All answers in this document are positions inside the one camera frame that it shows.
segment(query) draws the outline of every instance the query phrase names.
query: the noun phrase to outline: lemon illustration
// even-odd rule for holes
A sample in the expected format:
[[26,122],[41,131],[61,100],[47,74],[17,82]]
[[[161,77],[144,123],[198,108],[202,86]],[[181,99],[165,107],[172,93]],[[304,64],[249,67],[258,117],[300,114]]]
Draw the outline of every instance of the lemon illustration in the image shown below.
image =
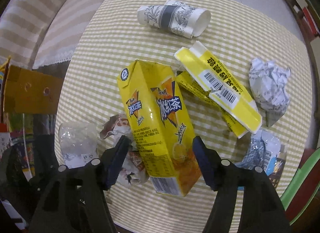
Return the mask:
[[172,148],[172,157],[178,162],[184,162],[187,157],[187,149],[180,143],[175,143]]

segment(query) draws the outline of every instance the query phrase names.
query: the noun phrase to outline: checkered tablecloth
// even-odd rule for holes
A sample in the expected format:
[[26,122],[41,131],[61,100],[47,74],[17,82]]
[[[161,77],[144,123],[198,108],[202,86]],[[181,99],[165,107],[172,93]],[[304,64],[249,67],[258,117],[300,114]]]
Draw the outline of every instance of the checkered tablecloth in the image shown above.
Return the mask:
[[[232,0],[180,0],[211,11],[211,22],[198,38],[184,37],[139,25],[136,12],[141,5],[164,4],[166,0],[105,0],[87,26],[71,60],[60,96],[55,150],[63,163],[58,128],[68,121],[97,124],[97,131],[111,115],[123,110],[116,77],[136,59],[179,65],[173,54],[199,40],[249,88],[248,72],[255,57],[275,59],[290,67],[287,92],[291,103],[286,114],[269,130],[288,147],[287,161],[277,188],[284,192],[300,162],[308,135],[312,87],[305,45],[283,26],[264,14]],[[182,90],[196,134],[222,158],[240,161],[248,148],[237,140],[220,114]],[[111,146],[98,141],[99,152]],[[156,194],[151,182],[125,188],[116,184],[110,191],[110,212],[115,223],[134,232],[202,232],[216,193],[201,178],[186,197]],[[236,232],[243,193],[238,193],[230,231]]]

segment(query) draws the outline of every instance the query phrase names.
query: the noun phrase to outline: paper cup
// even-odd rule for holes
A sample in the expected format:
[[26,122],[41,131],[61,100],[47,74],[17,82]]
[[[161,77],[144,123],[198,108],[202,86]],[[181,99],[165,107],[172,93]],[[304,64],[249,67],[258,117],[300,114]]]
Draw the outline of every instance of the paper cup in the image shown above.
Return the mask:
[[137,11],[138,22],[166,29],[191,39],[198,37],[208,26],[211,14],[203,8],[195,8],[176,0],[165,5],[141,6]]

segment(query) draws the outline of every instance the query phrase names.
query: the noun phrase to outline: silver bolt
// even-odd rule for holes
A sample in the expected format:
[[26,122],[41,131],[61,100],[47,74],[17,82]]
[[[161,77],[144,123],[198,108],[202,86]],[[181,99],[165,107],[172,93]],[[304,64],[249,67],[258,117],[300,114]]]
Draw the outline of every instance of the silver bolt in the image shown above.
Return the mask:
[[60,165],[58,168],[58,171],[63,172],[67,169],[67,167],[65,165]]
[[91,161],[91,164],[92,165],[98,165],[100,163],[100,160],[99,159],[93,159],[92,161]]
[[258,173],[261,173],[263,171],[263,169],[260,166],[256,166],[254,169]]
[[223,166],[229,166],[229,165],[230,165],[230,161],[224,159],[224,160],[221,161],[221,164],[222,164]]

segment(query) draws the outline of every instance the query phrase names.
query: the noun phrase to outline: circular logo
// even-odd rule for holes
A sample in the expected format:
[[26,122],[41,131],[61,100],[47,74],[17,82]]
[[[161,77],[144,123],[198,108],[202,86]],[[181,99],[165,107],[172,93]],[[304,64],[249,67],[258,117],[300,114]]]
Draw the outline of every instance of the circular logo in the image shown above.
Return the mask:
[[122,81],[126,81],[129,76],[129,70],[127,68],[121,71],[120,77]]

